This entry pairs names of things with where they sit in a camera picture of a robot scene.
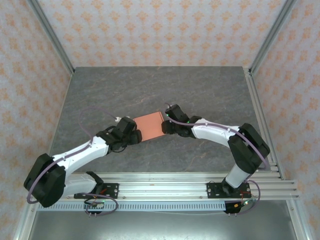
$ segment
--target gray floor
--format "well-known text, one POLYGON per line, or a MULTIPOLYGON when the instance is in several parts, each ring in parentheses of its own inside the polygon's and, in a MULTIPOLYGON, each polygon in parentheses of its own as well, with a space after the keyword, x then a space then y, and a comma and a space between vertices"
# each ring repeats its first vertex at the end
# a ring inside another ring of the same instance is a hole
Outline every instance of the gray floor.
MULTIPOLYGON (((241 67, 78 67, 72 77, 51 154, 89 138, 78 126, 81 110, 99 106, 115 116, 140 117, 179 104, 190 117, 225 125, 258 123, 241 67)), ((89 111, 82 119, 92 134, 114 125, 89 111)), ((228 148, 214 142, 166 135, 96 159, 78 171, 227 172, 234 165, 228 148)))
POLYGON ((29 240, 296 240, 285 201, 261 201, 237 217, 185 213, 41 211, 29 240))

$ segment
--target cable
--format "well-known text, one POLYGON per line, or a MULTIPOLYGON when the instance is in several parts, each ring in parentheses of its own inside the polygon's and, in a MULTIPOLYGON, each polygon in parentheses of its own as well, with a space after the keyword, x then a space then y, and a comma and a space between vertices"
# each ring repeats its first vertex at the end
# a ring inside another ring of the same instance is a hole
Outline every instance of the cable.
POLYGON ((126 148, 127 148, 127 146, 123 147, 122 150, 120 150, 120 151, 112 151, 112 152, 116 153, 116 154, 122 153, 124 150, 126 150, 126 148))
POLYGON ((89 110, 89 109, 100 110, 100 111, 108 114, 109 116, 111 116, 111 117, 114 118, 115 120, 117 119, 117 118, 116 118, 115 116, 113 116, 111 113, 109 113, 108 111, 106 111, 106 110, 104 110, 104 109, 102 109, 102 108, 100 108, 100 107, 91 106, 91 107, 87 107, 87 108, 83 109, 83 110, 80 112, 80 114, 79 114, 78 124, 79 124, 80 128, 90 137, 90 141, 89 141, 88 145, 86 145, 84 148, 82 148, 82 149, 80 149, 80 150, 78 150, 78 151, 75 151, 75 152, 73 152, 73 153, 70 153, 70 154, 64 156, 64 158, 61 157, 61 158, 59 158, 58 160, 55 160, 55 161, 52 162, 49 166, 47 166, 47 167, 38 175, 38 177, 34 180, 33 184, 31 185, 30 190, 29 190, 29 192, 28 192, 28 195, 26 196, 26 201, 27 201, 28 204, 36 204, 36 203, 38 203, 37 200, 31 201, 31 195, 32 195, 32 193, 33 193, 36 185, 37 185, 38 182, 40 181, 40 179, 43 177, 43 175, 45 175, 45 174, 47 173, 47 171, 48 171, 49 169, 51 169, 54 165, 58 164, 59 162, 66 160, 67 158, 70 158, 70 157, 72 157, 72 156, 74 156, 74 155, 76 155, 76 154, 82 153, 82 152, 85 151, 87 148, 89 148, 90 145, 92 144, 92 142, 93 142, 93 140, 94 140, 93 136, 92 136, 92 135, 90 134, 90 132, 81 124, 81 118, 82 118, 83 113, 86 112, 86 111, 89 110))
POLYGON ((93 204, 96 203, 97 199, 98 199, 97 197, 88 198, 88 199, 84 200, 84 204, 92 206, 93 204))
POLYGON ((218 123, 213 123, 213 122, 206 122, 206 123, 184 123, 184 122, 179 122, 179 121, 176 121, 176 120, 173 120, 171 117, 167 116, 168 119, 175 123, 175 124, 179 124, 179 125, 183 125, 183 126, 213 126, 213 127, 218 127, 218 128, 221 128, 223 130, 227 130, 227 131, 230 131, 230 132, 233 132, 235 133, 236 135, 238 135, 240 138, 242 138, 254 151, 255 153, 259 156, 259 158, 261 159, 261 161, 263 162, 264 164, 264 167, 263 169, 269 169, 270 168, 270 164, 267 160, 265 160, 265 158, 261 155, 261 153, 258 151, 258 149, 244 136, 242 135, 240 132, 232 129, 232 128, 229 128, 227 126, 223 126, 223 125, 220 125, 218 123))
MULTIPOLYGON (((110 200, 114 201, 115 207, 114 207, 113 210, 111 210, 111 211, 103 211, 102 213, 95 214, 96 217, 104 216, 104 215, 108 215, 108 214, 112 214, 112 213, 114 213, 114 212, 118 209, 118 207, 119 207, 119 203, 118 203, 117 200, 115 200, 113 197, 106 196, 106 195, 100 195, 100 194, 93 194, 93 193, 84 193, 84 192, 82 192, 82 193, 80 193, 80 194, 82 194, 82 195, 87 195, 87 196, 92 196, 92 197, 100 197, 100 198, 104 198, 104 199, 110 199, 110 200)), ((93 201, 91 204, 87 205, 86 208, 85 208, 85 213, 88 214, 89 216, 91 215, 91 213, 88 211, 88 208, 89 208, 90 206, 92 206, 92 205, 95 203, 95 201, 93 201)))
POLYGON ((242 201, 244 200, 244 194, 250 194, 251 197, 254 196, 256 198, 256 196, 249 191, 240 191, 240 193, 241 193, 241 204, 242 204, 242 201))
POLYGON ((258 190, 258 199, 256 200, 256 203, 253 204, 252 207, 249 208, 248 210, 245 210, 245 211, 242 211, 242 212, 239 212, 239 213, 235 213, 234 215, 236 215, 236 216, 237 216, 237 215, 246 214, 246 213, 250 212, 251 210, 253 210, 254 208, 256 208, 257 205, 258 205, 258 203, 259 203, 259 201, 260 201, 260 198, 261 198, 261 190, 260 190, 260 187, 259 187, 258 183, 256 183, 256 182, 253 181, 253 180, 247 180, 247 182, 251 182, 251 183, 253 183, 253 184, 256 185, 256 188, 257 188, 257 190, 258 190))
MULTIPOLYGON (((106 190, 107 190, 106 188, 103 189, 99 194, 102 195, 106 190)), ((97 200, 97 197, 92 196, 92 197, 89 197, 86 200, 84 200, 84 204, 93 204, 93 203, 95 203, 96 200, 97 200)))
POLYGON ((218 215, 224 214, 224 212, 214 212, 214 213, 182 213, 182 212, 169 212, 169 211, 143 211, 145 213, 159 213, 159 214, 175 214, 175 215, 191 215, 191 216, 208 216, 208 215, 218 215))

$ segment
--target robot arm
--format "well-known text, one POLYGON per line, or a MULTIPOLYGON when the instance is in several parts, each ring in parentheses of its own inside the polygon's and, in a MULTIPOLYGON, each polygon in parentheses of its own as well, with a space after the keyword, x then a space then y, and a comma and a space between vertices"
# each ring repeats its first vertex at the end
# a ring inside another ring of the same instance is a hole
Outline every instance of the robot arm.
POLYGON ((235 132, 244 135, 260 152, 263 158, 267 157, 270 153, 267 144, 254 127, 248 123, 242 126, 226 126, 207 121, 199 116, 189 118, 177 104, 167 108, 165 113, 176 122, 189 124, 181 125, 170 120, 164 121, 162 123, 162 131, 165 134, 178 134, 185 138, 206 139, 230 148, 235 165, 221 185, 222 191, 227 196, 230 196, 262 163, 261 158, 254 149, 245 143, 235 132))
POLYGON ((44 169, 56 162, 35 183, 32 191, 32 195, 42 206, 50 207, 62 196, 91 192, 99 194, 103 181, 95 173, 87 172, 81 176, 71 174, 92 160, 140 143, 142 135, 136 128, 137 124, 132 119, 123 117, 117 126, 98 132, 90 141, 72 150, 54 156, 46 153, 40 155, 23 186, 29 191, 44 169))

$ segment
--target floral wallpaper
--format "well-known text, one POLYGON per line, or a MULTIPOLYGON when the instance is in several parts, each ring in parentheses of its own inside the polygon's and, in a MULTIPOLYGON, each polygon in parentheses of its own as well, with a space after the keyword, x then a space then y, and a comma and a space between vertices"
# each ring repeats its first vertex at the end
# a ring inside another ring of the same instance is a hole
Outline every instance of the floral wallpaper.
POLYGON ((251 66, 285 0, 39 0, 74 67, 251 66))
POLYGON ((69 79, 27 1, 0 1, 0 239, 13 239, 23 182, 48 151, 69 79))
POLYGON ((319 2, 296 2, 254 80, 285 176, 298 180, 314 239, 319 239, 319 2))

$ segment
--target orange block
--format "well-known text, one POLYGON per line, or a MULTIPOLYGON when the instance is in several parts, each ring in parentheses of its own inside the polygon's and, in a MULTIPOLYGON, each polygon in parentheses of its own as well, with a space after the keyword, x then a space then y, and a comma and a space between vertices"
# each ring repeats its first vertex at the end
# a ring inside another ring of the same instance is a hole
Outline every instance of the orange block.
POLYGON ((136 128, 141 131, 142 142, 165 135, 161 128, 164 118, 160 111, 136 117, 133 120, 136 128))

